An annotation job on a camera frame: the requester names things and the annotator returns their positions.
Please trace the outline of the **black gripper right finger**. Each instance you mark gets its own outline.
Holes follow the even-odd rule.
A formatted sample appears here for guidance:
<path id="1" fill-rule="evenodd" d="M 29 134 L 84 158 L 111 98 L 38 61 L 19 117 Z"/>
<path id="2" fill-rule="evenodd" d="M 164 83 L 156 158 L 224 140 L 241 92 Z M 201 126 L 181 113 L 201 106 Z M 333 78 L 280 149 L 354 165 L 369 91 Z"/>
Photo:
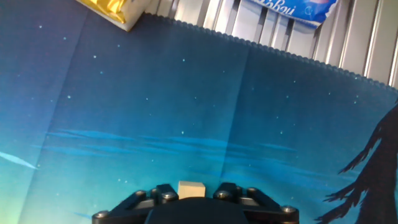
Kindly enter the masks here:
<path id="1" fill-rule="evenodd" d="M 237 205 L 249 223 L 299 224 L 297 208 L 279 205 L 254 187 L 245 189 L 231 182 L 223 182 L 215 190 L 213 198 Z"/>

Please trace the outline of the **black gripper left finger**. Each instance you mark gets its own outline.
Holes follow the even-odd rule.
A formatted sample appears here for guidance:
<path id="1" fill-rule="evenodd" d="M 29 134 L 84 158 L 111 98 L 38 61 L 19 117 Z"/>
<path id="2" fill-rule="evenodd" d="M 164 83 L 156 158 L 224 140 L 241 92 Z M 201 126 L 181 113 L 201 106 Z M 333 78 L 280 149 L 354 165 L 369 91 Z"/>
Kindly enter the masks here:
<path id="1" fill-rule="evenodd" d="M 91 217 L 92 224 L 141 224 L 158 205 L 179 199 L 170 184 L 157 185 L 148 191 L 138 190 L 112 210 L 102 210 Z"/>

